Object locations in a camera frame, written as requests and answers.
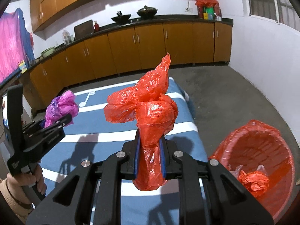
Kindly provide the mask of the beige sleeve forearm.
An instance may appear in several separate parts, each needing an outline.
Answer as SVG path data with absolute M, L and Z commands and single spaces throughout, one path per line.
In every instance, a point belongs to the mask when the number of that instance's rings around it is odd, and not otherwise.
M 15 213 L 15 215 L 21 220 L 23 224 L 25 224 L 29 214 L 33 210 L 32 203 L 22 203 L 14 198 L 8 189 L 7 179 L 1 180 L 1 194 L 3 195 L 9 207 Z

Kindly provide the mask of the person's left hand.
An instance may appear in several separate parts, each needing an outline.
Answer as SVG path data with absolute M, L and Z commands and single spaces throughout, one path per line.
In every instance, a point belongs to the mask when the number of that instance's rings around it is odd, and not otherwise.
M 12 194 L 17 194 L 22 191 L 23 186 L 37 185 L 37 190 L 41 194 L 45 194 L 47 186 L 44 182 L 43 171 L 39 163 L 34 169 L 34 173 L 20 173 L 12 176 L 7 175 L 8 189 Z

